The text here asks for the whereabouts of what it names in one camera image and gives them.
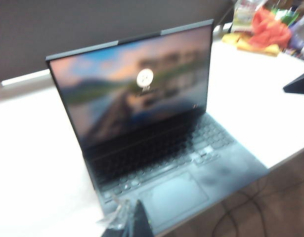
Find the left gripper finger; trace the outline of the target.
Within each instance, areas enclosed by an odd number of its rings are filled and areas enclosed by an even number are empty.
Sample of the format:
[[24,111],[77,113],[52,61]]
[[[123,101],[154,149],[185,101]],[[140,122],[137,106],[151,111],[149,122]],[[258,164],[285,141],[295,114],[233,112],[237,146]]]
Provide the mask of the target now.
[[96,221],[102,237],[152,237],[153,231],[140,199],[130,200],[113,196],[116,209]]

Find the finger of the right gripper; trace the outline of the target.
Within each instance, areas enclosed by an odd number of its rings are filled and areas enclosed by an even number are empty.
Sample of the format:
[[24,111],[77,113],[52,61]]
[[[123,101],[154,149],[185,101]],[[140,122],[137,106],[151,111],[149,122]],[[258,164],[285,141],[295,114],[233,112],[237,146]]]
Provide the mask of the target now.
[[304,94],[304,74],[283,87],[286,93]]

